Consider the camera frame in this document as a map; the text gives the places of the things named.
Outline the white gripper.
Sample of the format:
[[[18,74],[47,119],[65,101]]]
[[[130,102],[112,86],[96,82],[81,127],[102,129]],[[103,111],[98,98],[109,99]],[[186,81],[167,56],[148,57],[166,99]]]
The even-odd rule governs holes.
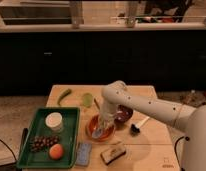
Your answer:
[[[117,105],[104,100],[100,107],[99,121],[101,124],[112,124],[117,112]]]

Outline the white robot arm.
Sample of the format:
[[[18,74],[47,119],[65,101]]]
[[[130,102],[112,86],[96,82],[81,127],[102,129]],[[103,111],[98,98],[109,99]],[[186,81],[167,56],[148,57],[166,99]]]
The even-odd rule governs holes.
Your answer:
[[[114,122],[119,105],[143,113],[184,133],[180,171],[206,171],[206,105],[198,108],[158,98],[133,95],[123,81],[115,81],[101,90],[99,128]]]

